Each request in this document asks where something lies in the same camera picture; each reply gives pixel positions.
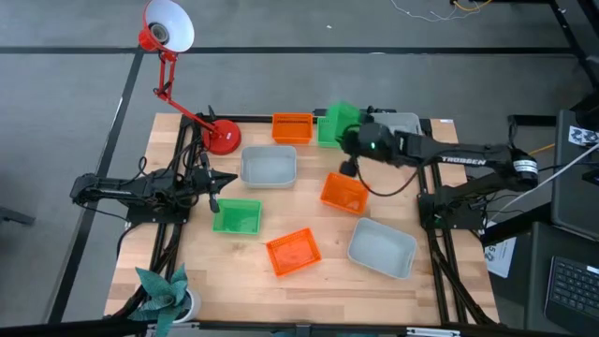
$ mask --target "white paper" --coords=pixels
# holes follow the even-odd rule
[[[495,222],[489,221],[487,227],[493,227],[495,224]],[[516,238],[511,238],[486,247],[485,261],[487,262],[487,270],[497,276],[507,278],[509,268],[512,265],[512,255],[514,255],[515,246]]]
[[[598,140],[599,134],[597,134],[596,132],[570,125],[568,141],[570,141],[571,143],[584,146],[594,144]]]

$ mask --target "decorative plant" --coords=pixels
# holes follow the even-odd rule
[[[143,303],[129,319],[136,321],[156,320],[156,336],[165,337],[172,322],[183,310],[187,290],[187,275],[185,265],[175,271],[170,283],[153,271],[135,268],[141,285],[151,299]]]

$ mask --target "wooden table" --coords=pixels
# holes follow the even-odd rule
[[[146,152],[147,171],[163,168],[170,161],[180,119],[178,114],[156,114]],[[457,141],[452,121],[432,120],[431,123],[436,139]],[[274,144],[270,124],[245,123],[239,124],[239,127],[242,133],[240,148],[226,156],[211,155],[215,169],[239,174],[243,147]],[[347,155],[337,149],[319,148],[315,139],[309,145],[296,146],[296,149],[298,179],[292,188],[247,189],[237,179],[220,195],[220,198],[262,200],[258,235],[212,232],[212,213],[206,196],[201,196],[192,210],[189,222],[183,227],[177,266],[185,263],[189,286],[202,298],[197,319],[440,324],[431,256],[416,207],[417,179],[397,196],[380,198],[370,195],[367,210],[362,215],[416,238],[418,248],[412,276],[407,280],[396,280],[347,258],[347,246],[359,216],[336,210],[320,201],[327,174],[337,171]],[[414,171],[413,168],[397,169],[365,158],[360,158],[360,167],[364,180],[380,192],[396,190]],[[440,165],[440,169],[444,184],[457,185],[466,181],[462,166]],[[428,178],[429,186],[433,186],[431,176]],[[322,261],[277,278],[265,243],[304,227],[312,229]],[[106,314],[120,309],[139,286],[135,267],[149,267],[156,228],[156,224],[144,224],[124,238]],[[452,234],[461,280],[487,315],[497,321],[480,242],[467,230],[453,230]],[[456,321],[450,285],[447,280],[445,284],[450,317]]]

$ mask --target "lamp base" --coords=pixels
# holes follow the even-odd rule
[[[241,144],[240,128],[233,122],[228,120],[218,120],[213,123],[218,131],[204,132],[202,136],[204,146],[213,154],[230,154],[235,151]]]

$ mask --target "orange plastic bin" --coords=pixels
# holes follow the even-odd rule
[[[320,200],[338,209],[362,214],[366,210],[368,190],[360,181],[338,173],[329,173]]]
[[[287,275],[322,259],[309,228],[267,242],[266,247],[277,276]]]
[[[312,139],[311,113],[274,113],[272,137],[283,144],[307,144]]]

